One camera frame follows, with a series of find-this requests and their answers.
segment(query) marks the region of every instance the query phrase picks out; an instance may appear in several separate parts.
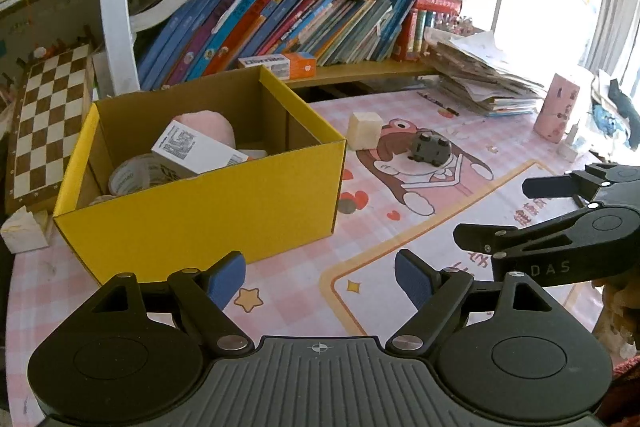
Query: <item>chessboard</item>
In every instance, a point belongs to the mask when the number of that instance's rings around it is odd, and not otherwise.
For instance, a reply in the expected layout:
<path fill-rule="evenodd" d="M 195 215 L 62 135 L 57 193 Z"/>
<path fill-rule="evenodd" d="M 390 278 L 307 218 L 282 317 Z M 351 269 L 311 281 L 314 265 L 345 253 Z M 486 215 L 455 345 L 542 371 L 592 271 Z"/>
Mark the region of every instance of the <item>chessboard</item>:
<path fill-rule="evenodd" d="M 26 68 L 9 139 L 5 206 L 53 211 L 89 109 L 94 69 L 85 44 Z"/>

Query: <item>wooden cube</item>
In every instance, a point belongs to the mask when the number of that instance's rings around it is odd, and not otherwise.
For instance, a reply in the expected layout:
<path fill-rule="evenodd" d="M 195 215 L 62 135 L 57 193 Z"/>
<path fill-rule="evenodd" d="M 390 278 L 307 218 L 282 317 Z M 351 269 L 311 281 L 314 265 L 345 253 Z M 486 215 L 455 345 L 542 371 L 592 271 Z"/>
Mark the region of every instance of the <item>wooden cube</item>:
<path fill-rule="evenodd" d="M 382 133 L 383 121 L 375 112 L 354 112 L 349 118 L 347 143 L 354 151 L 375 149 Z"/>

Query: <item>checkered pattern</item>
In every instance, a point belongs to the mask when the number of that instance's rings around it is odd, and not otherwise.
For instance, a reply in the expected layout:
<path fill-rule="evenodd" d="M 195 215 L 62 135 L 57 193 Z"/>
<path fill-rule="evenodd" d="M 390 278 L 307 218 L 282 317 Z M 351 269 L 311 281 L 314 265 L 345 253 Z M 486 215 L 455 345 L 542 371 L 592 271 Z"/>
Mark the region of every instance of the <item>checkered pattern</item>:
<path fill-rule="evenodd" d="M 89 46 L 31 68 L 15 147 L 14 198 L 59 184 L 82 127 Z"/>
<path fill-rule="evenodd" d="M 584 165 L 564 162 L 554 145 L 534 134 L 531 115 L 484 119 L 458 107 L 444 95 L 434 92 L 433 96 L 445 106 L 455 108 L 460 116 L 445 118 L 438 113 L 438 106 L 415 92 L 319 102 L 313 108 L 343 134 L 354 111 L 373 111 L 386 121 L 403 118 L 420 127 L 433 128 L 491 166 L 496 178 L 530 159 L 555 172 Z M 259 341 L 261 335 L 345 335 L 344 327 L 322 296 L 321 285 L 326 283 L 321 282 L 322 274 L 427 219 L 400 205 L 388 188 L 362 166 L 355 153 L 347 153 L 345 169 L 353 174 L 353 179 L 343 181 L 342 191 L 366 192 L 369 201 L 365 208 L 353 214 L 338 214 L 334 235 L 330 237 L 247 266 L 244 288 L 258 288 L 264 304 L 247 313 L 231 302 L 225 313 L 254 341 Z M 386 217 L 393 210 L 401 214 L 399 221 Z M 593 325 L 601 303 L 588 292 L 588 284 L 583 287 L 572 312 L 583 324 Z M 95 288 L 94 280 L 59 235 L 50 248 L 16 256 L 6 341 L 14 427 L 34 427 L 42 419 L 26 380 L 31 353 Z"/>

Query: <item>wooden shelf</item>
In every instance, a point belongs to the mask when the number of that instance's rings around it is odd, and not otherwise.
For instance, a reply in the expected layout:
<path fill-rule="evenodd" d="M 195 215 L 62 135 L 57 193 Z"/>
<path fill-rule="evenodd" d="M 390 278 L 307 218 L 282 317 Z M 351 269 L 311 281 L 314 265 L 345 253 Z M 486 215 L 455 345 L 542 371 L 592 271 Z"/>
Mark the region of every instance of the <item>wooden shelf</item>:
<path fill-rule="evenodd" d="M 417 76 L 419 74 L 437 74 L 437 71 L 432 66 L 421 62 L 396 62 L 391 59 L 383 62 L 365 61 L 359 64 L 341 64 L 339 66 L 318 68 L 318 74 L 313 78 L 288 80 L 286 84 L 291 89 L 297 89 L 300 87 L 327 86 L 329 84 L 375 80 L 393 76 Z"/>

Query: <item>screw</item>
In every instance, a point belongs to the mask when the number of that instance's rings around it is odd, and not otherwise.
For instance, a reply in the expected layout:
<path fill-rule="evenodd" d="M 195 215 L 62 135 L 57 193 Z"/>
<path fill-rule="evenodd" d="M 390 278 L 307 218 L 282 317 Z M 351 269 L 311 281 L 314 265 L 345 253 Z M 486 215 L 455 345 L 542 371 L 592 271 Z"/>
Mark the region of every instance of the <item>screw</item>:
<path fill-rule="evenodd" d="M 396 349 L 401 351 L 415 351 L 422 347 L 422 340 L 415 335 L 399 335 L 391 341 Z"/>
<path fill-rule="evenodd" d="M 249 345 L 249 341 L 241 335 L 225 335 L 218 339 L 218 347 L 225 351 L 240 351 Z"/>

